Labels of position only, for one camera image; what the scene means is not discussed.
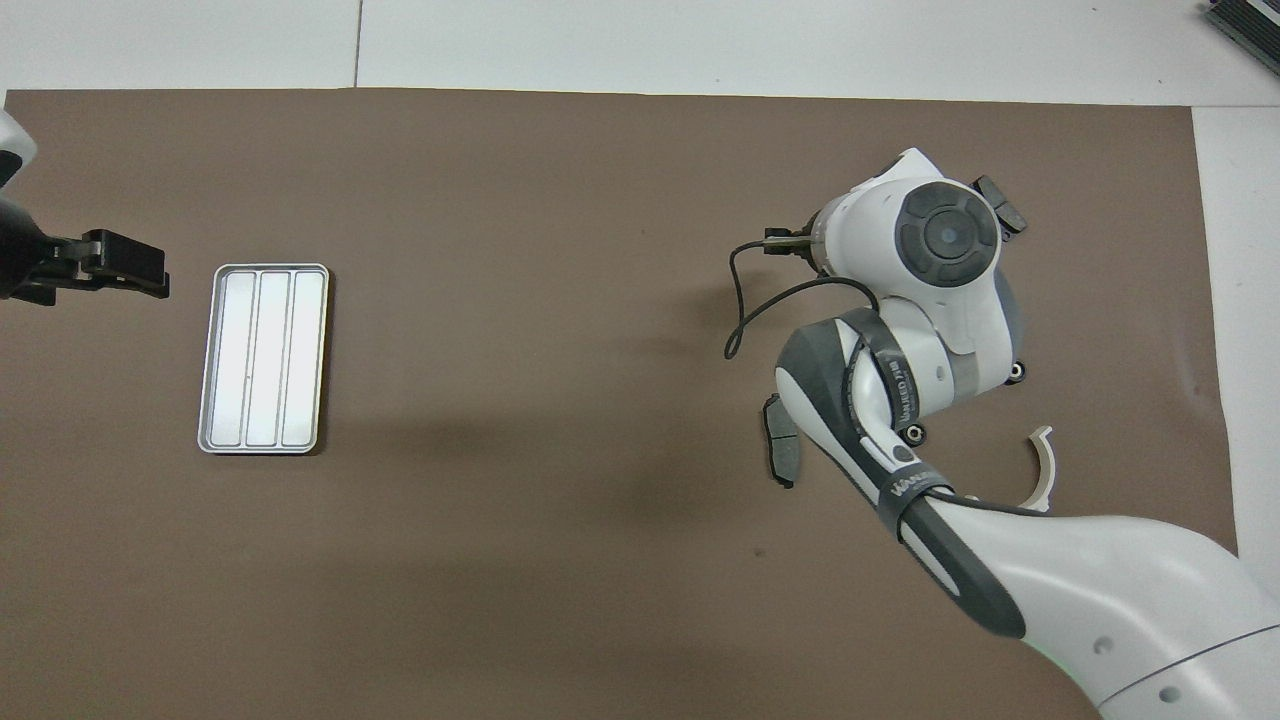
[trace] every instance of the gray band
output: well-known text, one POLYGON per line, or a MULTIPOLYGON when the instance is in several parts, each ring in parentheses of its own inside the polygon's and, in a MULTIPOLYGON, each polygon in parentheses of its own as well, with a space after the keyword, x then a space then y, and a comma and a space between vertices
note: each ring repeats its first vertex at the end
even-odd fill
POLYGON ((884 392, 888 393, 893 429, 901 430, 916 421, 920 418, 920 392, 915 386, 915 375, 911 374, 911 365, 906 361, 902 346, 897 343, 897 338, 881 319, 879 313, 870 307, 858 307, 845 313, 840 319, 861 337, 872 352, 881 382, 884 383, 884 392))
POLYGON ((879 500, 876 503, 876 514, 881 523, 893 533, 899 541, 902 538, 897 533, 897 524, 906 512, 908 506, 920 496, 922 492, 938 486, 951 487, 941 473, 928 462, 915 462, 906 468, 897 469, 890 475, 888 482, 879 488, 879 500))

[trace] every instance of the black bracket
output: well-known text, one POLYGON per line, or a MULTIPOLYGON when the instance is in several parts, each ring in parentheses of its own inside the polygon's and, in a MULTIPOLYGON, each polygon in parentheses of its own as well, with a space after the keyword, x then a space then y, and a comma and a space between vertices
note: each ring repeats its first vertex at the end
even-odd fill
POLYGON ((164 250, 106 229, 81 240, 47 236, 22 208, 0 199, 0 300, 52 306, 60 287, 169 297, 164 250))
POLYGON ((1004 232, 1005 240, 1027 229, 1027 218, 1005 197, 1005 193, 996 186, 996 181, 982 176, 973 181, 970 187, 996 209, 996 219, 1000 220, 1000 229, 1004 232))
POLYGON ((813 259, 813 223, 818 219, 818 213, 809 218, 809 222, 797 231, 788 228, 764 228, 764 254, 765 255, 799 255, 818 274, 822 269, 813 259))
POLYGON ((800 475, 800 432, 782 406, 778 393, 764 401, 764 434, 768 436, 769 474, 780 486, 791 489, 800 475))

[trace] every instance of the metal tray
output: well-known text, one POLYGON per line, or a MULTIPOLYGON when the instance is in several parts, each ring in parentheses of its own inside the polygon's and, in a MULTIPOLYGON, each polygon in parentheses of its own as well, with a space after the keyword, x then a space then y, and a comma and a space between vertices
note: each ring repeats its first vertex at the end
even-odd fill
POLYGON ((329 269, 223 265, 214 273, 197 442, 214 454, 316 446, 329 269))

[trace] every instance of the white plastic clip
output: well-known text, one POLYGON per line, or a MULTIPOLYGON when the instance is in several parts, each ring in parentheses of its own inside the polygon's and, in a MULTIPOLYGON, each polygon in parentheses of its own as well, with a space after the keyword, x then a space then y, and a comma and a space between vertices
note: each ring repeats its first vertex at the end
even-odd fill
POLYGON ((1041 477, 1036 482, 1032 496, 1023 501, 1019 507, 1048 512, 1048 496, 1053 492, 1053 482, 1057 479, 1057 461, 1053 459, 1053 447, 1048 443, 1048 434, 1052 432, 1053 428, 1041 425, 1028 436, 1028 439, 1036 446, 1036 455, 1039 457, 1041 477))

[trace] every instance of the black cable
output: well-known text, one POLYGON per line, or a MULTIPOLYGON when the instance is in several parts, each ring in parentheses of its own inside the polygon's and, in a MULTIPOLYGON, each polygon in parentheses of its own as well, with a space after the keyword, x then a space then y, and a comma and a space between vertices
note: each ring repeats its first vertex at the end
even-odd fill
POLYGON ((745 300, 742 297, 742 281, 737 277, 737 263, 736 263, 736 259, 737 259, 737 255, 740 252, 742 252, 744 250, 750 250, 753 247, 764 247, 764 242, 759 241, 759 240, 755 241, 755 242, 748 242, 746 245, 740 245, 740 246, 735 247, 733 251, 728 254, 728 272, 730 272, 731 275, 733 275, 733 292, 737 295, 737 327, 733 328, 733 332, 730 333, 728 340, 724 342, 724 359, 726 360, 732 360, 733 356, 737 355, 737 351, 742 347, 742 333, 746 332, 748 323, 750 323, 751 320, 759 318, 760 314, 763 314, 769 307, 773 307, 774 305, 777 305, 778 302, 782 302, 787 297, 791 297, 792 295, 795 295, 797 292, 809 290, 810 287, 818 287, 818 286, 822 286, 822 284, 844 284, 844 286, 852 287, 852 288, 860 291, 863 295, 867 296, 867 300, 870 301, 872 310, 876 310, 877 313, 879 311, 879 301, 876 299, 876 293, 872 292, 872 290, 869 287, 867 287, 863 283, 860 283, 858 281, 854 281, 854 279, 849 279, 849 278, 833 278, 833 277, 829 277, 829 275, 823 275, 823 277, 818 277, 818 278, 814 278, 814 279, 808 281, 808 282, 803 282, 803 283, 800 283, 797 286, 790 287, 790 288, 787 288, 787 290, 785 290, 785 291, 774 295, 769 300, 764 301, 763 305, 760 305, 755 310, 751 310, 751 314, 744 315, 744 313, 746 311, 746 304, 745 304, 745 300))
POLYGON ((1009 515, 1027 515, 1030 518, 1051 518, 1047 511, 1032 510, 1029 507, 1018 507, 1016 505, 1005 505, 1001 502, 991 502, 987 500, 970 500, 968 497, 960 497, 959 495, 948 495, 945 492, 938 492, 937 489, 924 491, 924 497, 932 497, 933 500, 941 500, 942 502, 950 502, 951 505, 960 505, 964 507, 977 507, 978 510, 991 510, 993 512, 1007 512, 1009 515))

